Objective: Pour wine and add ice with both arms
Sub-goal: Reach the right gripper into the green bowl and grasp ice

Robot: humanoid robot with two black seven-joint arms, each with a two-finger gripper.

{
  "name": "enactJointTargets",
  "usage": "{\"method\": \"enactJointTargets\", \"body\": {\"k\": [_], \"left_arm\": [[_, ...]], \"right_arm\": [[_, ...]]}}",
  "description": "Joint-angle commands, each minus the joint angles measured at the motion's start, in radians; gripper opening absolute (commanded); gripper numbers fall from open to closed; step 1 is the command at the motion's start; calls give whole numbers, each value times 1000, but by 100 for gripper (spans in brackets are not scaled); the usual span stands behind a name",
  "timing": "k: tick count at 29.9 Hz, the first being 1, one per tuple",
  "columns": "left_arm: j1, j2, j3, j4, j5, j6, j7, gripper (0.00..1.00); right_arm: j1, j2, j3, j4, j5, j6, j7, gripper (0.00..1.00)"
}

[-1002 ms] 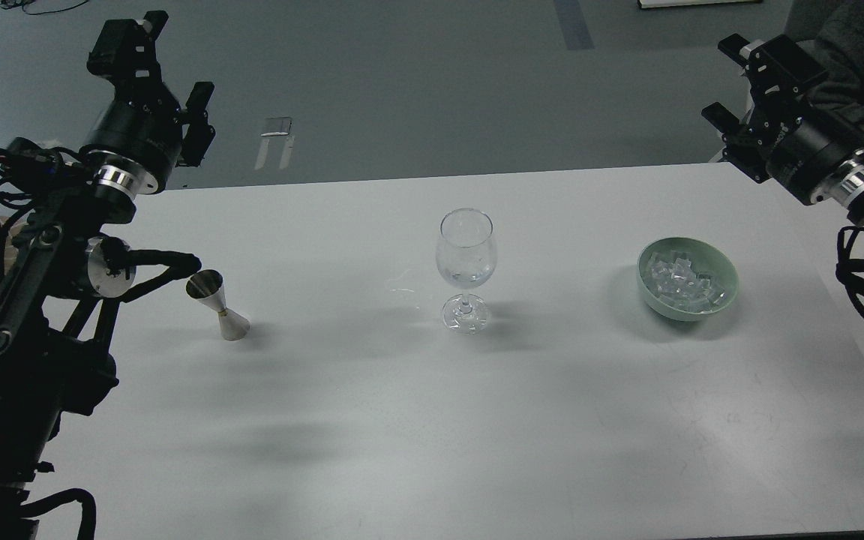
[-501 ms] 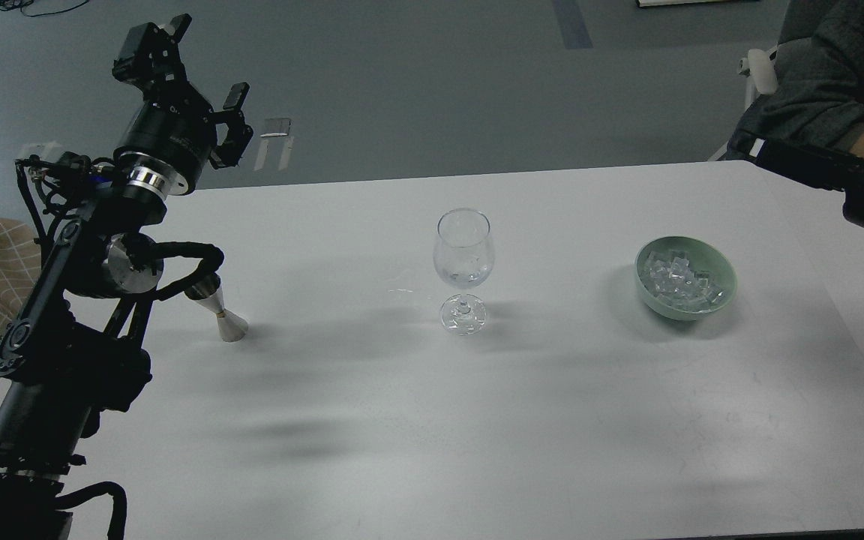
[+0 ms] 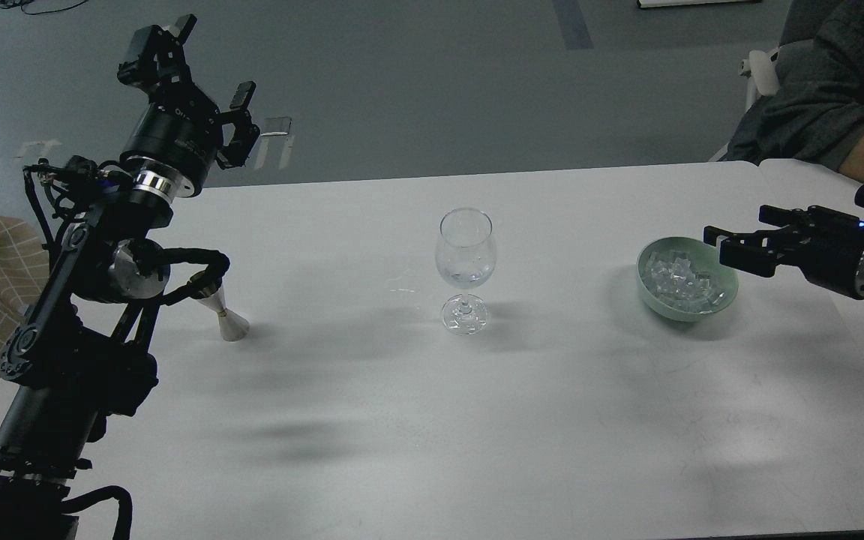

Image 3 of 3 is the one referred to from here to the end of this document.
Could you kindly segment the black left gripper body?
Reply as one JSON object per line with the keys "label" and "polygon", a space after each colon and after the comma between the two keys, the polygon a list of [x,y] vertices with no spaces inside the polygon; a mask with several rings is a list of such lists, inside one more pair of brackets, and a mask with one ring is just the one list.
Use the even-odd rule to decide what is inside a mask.
{"label": "black left gripper body", "polygon": [[121,164],[130,171],[141,163],[158,163],[177,171],[189,188],[181,197],[197,197],[218,155],[222,130],[210,118],[189,118],[178,107],[150,103],[121,151]]}

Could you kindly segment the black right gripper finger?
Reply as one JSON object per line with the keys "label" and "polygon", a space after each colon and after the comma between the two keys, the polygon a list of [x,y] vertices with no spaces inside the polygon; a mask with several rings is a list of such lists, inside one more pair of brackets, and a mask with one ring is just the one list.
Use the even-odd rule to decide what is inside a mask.
{"label": "black right gripper finger", "polygon": [[703,242],[717,250],[720,266],[762,278],[775,276],[779,266],[798,266],[807,236],[792,226],[775,230],[730,232],[705,226]]}
{"label": "black right gripper finger", "polygon": [[762,205],[758,221],[778,228],[795,228],[801,233],[843,233],[862,229],[862,221],[857,216],[820,205],[805,209]]}

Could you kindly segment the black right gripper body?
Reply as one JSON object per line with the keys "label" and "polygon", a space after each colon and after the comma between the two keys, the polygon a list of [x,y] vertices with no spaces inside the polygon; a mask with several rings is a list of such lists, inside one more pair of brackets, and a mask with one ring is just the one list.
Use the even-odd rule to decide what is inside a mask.
{"label": "black right gripper body", "polygon": [[821,226],[803,245],[798,263],[810,284],[864,300],[864,220]]}

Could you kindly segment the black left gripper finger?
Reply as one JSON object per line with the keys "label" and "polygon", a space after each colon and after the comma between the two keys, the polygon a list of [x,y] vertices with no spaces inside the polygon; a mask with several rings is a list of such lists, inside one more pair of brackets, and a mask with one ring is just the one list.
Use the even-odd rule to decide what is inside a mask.
{"label": "black left gripper finger", "polygon": [[216,156],[221,169],[243,167],[260,137],[260,127],[254,123],[249,110],[256,88],[254,81],[241,82],[230,100],[229,110],[218,116],[220,127],[233,126],[229,142],[220,147]]}
{"label": "black left gripper finger", "polygon": [[168,28],[140,28],[131,38],[117,80],[145,93],[152,112],[215,113],[214,101],[193,82],[183,49],[196,23],[189,13]]}

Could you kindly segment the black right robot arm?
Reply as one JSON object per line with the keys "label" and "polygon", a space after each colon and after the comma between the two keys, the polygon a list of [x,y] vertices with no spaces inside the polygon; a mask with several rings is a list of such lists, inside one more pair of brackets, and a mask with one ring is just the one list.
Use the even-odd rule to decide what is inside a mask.
{"label": "black right robot arm", "polygon": [[[855,191],[864,209],[864,185]],[[727,266],[762,278],[779,266],[799,269],[813,286],[864,300],[864,220],[820,205],[785,209],[762,205],[758,221],[768,229],[731,232],[706,226],[703,243]]]}

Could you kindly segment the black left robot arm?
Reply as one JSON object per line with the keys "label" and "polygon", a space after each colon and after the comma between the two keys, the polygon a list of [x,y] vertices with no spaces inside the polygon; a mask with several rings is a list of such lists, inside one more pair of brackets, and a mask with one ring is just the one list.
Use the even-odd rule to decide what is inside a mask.
{"label": "black left robot arm", "polygon": [[70,495],[92,467],[83,450],[158,385],[150,348],[161,308],[195,299],[234,317],[221,303],[229,257],[149,237],[170,224],[178,198],[201,194],[212,167],[243,167],[260,138],[254,82],[222,110],[193,81],[185,42],[196,23],[186,14],[135,31],[117,78],[148,106],[116,160],[41,158],[22,170],[49,277],[0,353],[1,379],[18,385],[0,424],[0,539],[72,539],[80,513],[106,500],[118,506],[113,538],[130,538],[126,489]]}

